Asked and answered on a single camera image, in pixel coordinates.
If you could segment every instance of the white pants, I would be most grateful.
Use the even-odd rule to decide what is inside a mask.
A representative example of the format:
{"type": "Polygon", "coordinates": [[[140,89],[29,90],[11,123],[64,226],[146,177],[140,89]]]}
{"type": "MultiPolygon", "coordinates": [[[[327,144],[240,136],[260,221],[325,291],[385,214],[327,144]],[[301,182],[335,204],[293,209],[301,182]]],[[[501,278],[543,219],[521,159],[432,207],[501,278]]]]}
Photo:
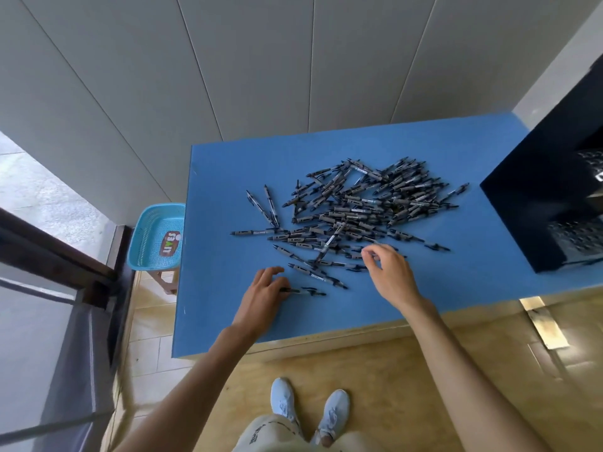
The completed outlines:
{"type": "Polygon", "coordinates": [[[278,414],[258,417],[245,429],[233,452],[385,452],[366,435],[358,432],[345,433],[330,448],[308,444],[298,431],[297,425],[278,414]]]}

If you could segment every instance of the person's left hand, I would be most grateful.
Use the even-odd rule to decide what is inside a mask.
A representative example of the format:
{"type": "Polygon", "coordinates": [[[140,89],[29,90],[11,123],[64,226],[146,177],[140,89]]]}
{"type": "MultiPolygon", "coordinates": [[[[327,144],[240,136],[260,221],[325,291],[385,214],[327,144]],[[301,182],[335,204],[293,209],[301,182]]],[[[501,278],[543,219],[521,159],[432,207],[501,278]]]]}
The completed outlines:
{"type": "Polygon", "coordinates": [[[280,303],[289,296],[288,292],[280,291],[283,287],[291,287],[289,280],[282,276],[274,281],[272,279],[272,276],[284,271],[280,266],[271,266],[258,271],[252,285],[243,295],[239,310],[232,321],[233,326],[249,334],[254,342],[268,331],[280,303]]]}

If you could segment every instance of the table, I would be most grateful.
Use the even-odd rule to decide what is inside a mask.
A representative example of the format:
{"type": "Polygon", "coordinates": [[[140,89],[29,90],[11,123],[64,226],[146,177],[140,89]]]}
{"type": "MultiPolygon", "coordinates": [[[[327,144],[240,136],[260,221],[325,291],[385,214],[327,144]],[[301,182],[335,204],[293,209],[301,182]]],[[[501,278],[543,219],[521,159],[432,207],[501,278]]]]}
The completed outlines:
{"type": "MultiPolygon", "coordinates": [[[[245,196],[249,189],[268,208],[264,184],[273,192],[283,226],[301,227],[291,224],[292,207],[280,207],[290,199],[296,180],[347,157],[375,168],[416,157],[427,161],[434,176],[449,182],[449,190],[471,183],[452,200],[458,209],[400,227],[451,252],[388,239],[408,256],[419,289],[442,312],[600,283],[603,265],[535,274],[479,188],[527,133],[506,113],[192,146],[172,355],[206,352],[230,324],[254,273],[271,265],[284,266],[292,286],[313,286],[328,296],[291,295],[260,342],[278,347],[291,339],[402,323],[396,322],[399,312],[379,296],[367,273],[329,268],[350,287],[343,290],[290,269],[286,264],[292,260],[265,236],[229,234],[268,226],[245,196]]],[[[304,258],[317,253],[283,246],[304,258]]]]}

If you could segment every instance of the label on basket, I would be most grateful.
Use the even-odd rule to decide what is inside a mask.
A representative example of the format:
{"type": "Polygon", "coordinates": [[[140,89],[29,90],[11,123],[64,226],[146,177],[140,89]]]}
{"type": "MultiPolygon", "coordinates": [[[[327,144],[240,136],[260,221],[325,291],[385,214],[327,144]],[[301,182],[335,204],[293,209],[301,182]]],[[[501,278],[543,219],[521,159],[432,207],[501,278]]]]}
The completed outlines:
{"type": "Polygon", "coordinates": [[[159,255],[162,257],[173,256],[181,239],[182,235],[179,231],[168,231],[159,246],[159,255]]]}

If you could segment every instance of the foot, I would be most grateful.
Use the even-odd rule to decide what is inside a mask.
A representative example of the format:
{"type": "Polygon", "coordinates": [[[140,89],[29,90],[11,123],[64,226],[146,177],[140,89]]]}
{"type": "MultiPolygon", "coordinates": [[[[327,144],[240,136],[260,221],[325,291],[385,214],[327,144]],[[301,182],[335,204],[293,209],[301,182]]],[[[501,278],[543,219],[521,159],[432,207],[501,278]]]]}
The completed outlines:
{"type": "Polygon", "coordinates": [[[329,446],[345,428],[350,417],[350,395],[344,390],[336,390],[324,404],[323,419],[312,437],[312,444],[329,446]]]}
{"type": "Polygon", "coordinates": [[[291,423],[296,426],[296,433],[303,438],[301,433],[302,429],[299,420],[297,419],[293,389],[286,379],[279,377],[272,383],[272,389],[270,390],[270,406],[272,406],[272,412],[288,418],[291,423]]]}

